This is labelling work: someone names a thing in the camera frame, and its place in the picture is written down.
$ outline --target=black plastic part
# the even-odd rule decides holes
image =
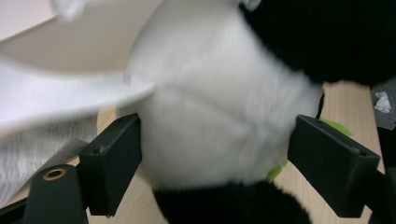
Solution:
[[[396,167],[390,167],[385,175],[385,195],[391,223],[396,223]]]
[[[114,216],[137,166],[142,161],[140,118],[112,122],[79,154],[84,201],[95,216]]]
[[[318,119],[299,116],[288,157],[337,216],[361,216],[378,155]]]
[[[38,173],[32,182],[23,224],[53,223],[88,223],[78,174],[72,165],[52,166]]]
[[[16,224],[21,223],[23,212],[26,205],[26,199],[22,199],[0,209],[0,223]]]

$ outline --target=black fur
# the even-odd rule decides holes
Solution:
[[[396,0],[262,0],[240,7],[265,47],[316,83],[396,75]]]
[[[154,191],[170,224],[177,223],[311,223],[289,194],[264,181],[251,186]]]

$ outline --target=white wall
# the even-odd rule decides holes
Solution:
[[[49,0],[0,0],[0,41],[52,17]]]

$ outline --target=white fur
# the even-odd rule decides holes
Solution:
[[[315,116],[321,95],[263,48],[226,0],[165,1],[127,77],[156,83],[137,107],[140,174],[154,188],[264,179],[286,157],[297,115]]]

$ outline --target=screw hole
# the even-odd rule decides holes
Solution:
[[[100,153],[100,150],[99,150],[99,149],[94,149],[94,150],[92,151],[92,153],[93,153],[93,154],[99,154],[99,153]]]

